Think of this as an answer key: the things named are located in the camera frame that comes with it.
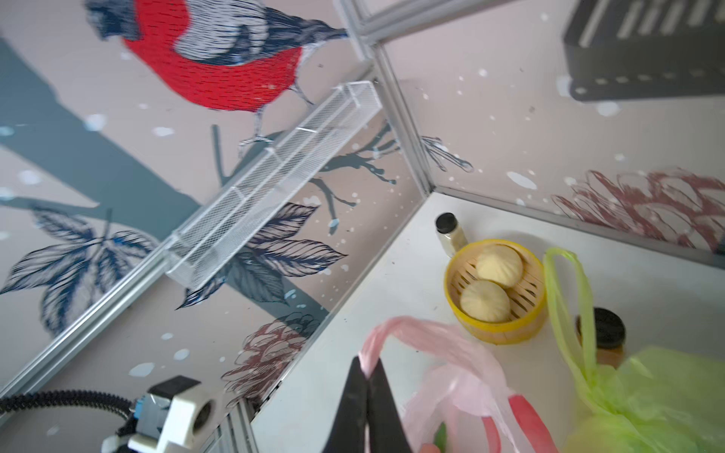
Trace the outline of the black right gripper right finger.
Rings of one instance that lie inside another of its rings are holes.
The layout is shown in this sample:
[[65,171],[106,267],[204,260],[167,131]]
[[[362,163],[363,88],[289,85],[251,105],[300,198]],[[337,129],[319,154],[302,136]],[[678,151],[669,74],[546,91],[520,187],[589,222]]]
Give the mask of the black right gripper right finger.
[[378,361],[367,381],[366,421],[368,446],[372,453],[412,453],[383,361]]

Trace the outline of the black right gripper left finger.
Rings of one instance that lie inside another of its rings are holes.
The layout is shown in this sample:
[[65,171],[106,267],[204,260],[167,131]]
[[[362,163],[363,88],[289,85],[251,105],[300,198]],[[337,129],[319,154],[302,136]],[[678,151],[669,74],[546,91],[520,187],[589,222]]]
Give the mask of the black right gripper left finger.
[[355,357],[323,453],[366,451],[367,385],[360,359]]

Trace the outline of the pink plastic bag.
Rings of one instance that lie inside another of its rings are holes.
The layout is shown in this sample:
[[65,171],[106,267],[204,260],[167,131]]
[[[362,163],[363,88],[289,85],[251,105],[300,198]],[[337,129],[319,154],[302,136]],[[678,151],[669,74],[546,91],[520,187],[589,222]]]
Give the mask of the pink plastic bag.
[[373,375],[390,336],[443,362],[424,377],[403,410],[402,430],[412,451],[431,445],[441,426],[446,452],[462,452],[467,445],[500,452],[504,443],[513,452],[558,450],[534,407],[508,386],[493,353],[453,326],[411,316],[376,326],[358,354],[366,377]]

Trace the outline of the green plastic bag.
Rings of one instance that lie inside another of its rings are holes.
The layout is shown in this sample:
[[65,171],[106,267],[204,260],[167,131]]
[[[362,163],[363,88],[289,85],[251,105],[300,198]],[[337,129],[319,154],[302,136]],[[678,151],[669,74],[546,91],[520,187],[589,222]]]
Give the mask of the green plastic bag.
[[[574,327],[555,260],[572,263],[581,326]],[[578,257],[559,247],[543,260],[557,345],[586,415],[568,435],[566,452],[721,452],[724,363],[647,347],[613,368],[596,357],[594,297]]]

